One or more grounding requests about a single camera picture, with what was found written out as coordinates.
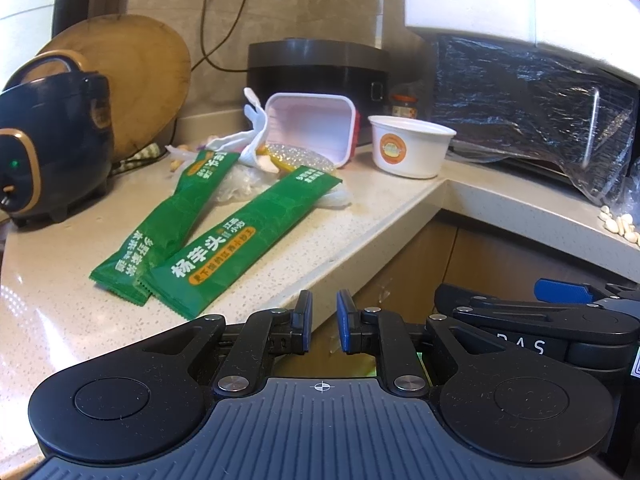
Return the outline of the green snack packet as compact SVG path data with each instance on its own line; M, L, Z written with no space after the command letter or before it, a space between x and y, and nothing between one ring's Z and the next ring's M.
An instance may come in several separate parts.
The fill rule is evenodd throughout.
M204 206L239 160L238 153L203 150L183 170L175 191L157 205L90 278L101 288L142 306L151 293L142 276L183 248Z
M341 182L299 167L143 274L142 285L183 318L197 318Z

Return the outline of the clear plastic bag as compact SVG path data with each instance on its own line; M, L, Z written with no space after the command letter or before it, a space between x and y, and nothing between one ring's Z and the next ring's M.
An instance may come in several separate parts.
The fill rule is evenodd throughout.
M168 146L171 158L171 172L177 177L194 162L196 151L186 145L172 148ZM277 168L277 174L256 169L237 162L224 177L221 185L209 200L215 204L248 202L271 185L284 178L300 166L321 170L326 174L335 174L336 167L326 156L309 148L296 148L282 143L267 143L258 152L259 157L269 156L270 162ZM352 203L352 194L344 183L339 183L324 194L316 203L318 208L343 209Z

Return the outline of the white paper bowl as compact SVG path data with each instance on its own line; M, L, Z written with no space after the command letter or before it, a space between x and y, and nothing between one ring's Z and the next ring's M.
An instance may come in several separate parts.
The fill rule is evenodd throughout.
M372 158L375 166L398 177L427 180L437 177L454 129L424 120L374 115Z

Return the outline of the white glove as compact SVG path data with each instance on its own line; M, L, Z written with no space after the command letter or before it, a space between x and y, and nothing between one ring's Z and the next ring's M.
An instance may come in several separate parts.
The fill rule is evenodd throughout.
M268 115L262 107L262 102L250 87L245 87L243 93L247 100L244 115L252 128L208 141L205 148L214 152L239 153L239 162L242 165L267 174L277 174L279 169L271 161L270 156L258 153L266 145Z

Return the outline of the white garlic cloves pile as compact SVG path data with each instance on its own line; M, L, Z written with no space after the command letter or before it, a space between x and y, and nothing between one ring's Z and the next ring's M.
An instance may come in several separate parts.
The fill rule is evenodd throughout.
M631 214L616 216L609 206L603 205L598 213L598 219L605 231L620 236L629 244L640 245L639 230Z

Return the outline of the black foil-wrapped oven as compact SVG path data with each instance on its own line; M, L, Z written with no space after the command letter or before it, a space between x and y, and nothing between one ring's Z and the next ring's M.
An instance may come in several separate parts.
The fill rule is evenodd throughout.
M588 200L623 193L638 125L635 84L521 44L441 36L432 118L467 148L550 162Z

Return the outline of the green striped dish cloth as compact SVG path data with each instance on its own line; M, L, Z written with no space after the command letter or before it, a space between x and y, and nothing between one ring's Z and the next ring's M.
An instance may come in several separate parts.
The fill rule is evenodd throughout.
M116 162L112 167L111 176L117 176L118 174L124 174L125 172L154 164L154 162L158 162L163 158L165 154L166 152L157 143L151 143L136 154L123 159L121 162Z

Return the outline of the orange-lid sauce jar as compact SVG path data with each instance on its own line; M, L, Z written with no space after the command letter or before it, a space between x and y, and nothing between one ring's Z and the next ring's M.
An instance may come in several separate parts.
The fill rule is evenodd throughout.
M392 115L396 117L417 118L418 99L415 96L394 93L390 96Z

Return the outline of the black rice cooker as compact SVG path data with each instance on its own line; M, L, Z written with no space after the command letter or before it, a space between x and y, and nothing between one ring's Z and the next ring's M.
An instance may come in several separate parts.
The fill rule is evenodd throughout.
M346 96L363 119L385 112L390 54L354 42L288 38L248 47L246 85L267 102L283 92Z

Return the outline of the dark blue electric kettle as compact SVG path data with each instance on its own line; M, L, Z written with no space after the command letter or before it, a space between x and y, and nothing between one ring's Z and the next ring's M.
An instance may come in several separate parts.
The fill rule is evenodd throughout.
M1 91L1 211L19 228L62 222L104 195L112 170L110 85L70 50L35 56Z

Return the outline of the round wooden cutting board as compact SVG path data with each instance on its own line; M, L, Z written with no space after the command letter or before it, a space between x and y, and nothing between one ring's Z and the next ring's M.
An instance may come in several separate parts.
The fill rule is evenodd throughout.
M89 18L40 51L81 54L110 86L113 162L145 148L176 118L189 92L190 52L168 25L137 14Z

